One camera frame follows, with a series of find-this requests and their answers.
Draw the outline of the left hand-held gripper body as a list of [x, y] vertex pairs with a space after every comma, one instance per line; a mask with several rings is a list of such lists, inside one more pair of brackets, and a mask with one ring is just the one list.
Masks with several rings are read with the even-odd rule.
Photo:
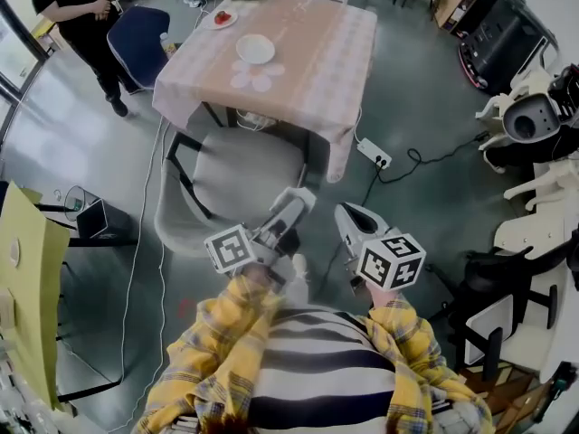
[[251, 230], [237, 224], [204, 240], [214, 269], [233, 276], [247, 264], [260, 264], [271, 273], [276, 289], [293, 279], [287, 253], [291, 233], [302, 218], [301, 205], [285, 205], [260, 227]]

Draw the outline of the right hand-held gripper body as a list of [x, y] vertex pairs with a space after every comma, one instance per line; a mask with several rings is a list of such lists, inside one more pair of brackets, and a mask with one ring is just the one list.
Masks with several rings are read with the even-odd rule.
[[354, 203], [338, 204], [334, 215], [348, 252], [346, 270], [354, 293], [367, 286], [396, 291], [416, 282], [426, 251], [411, 234]]

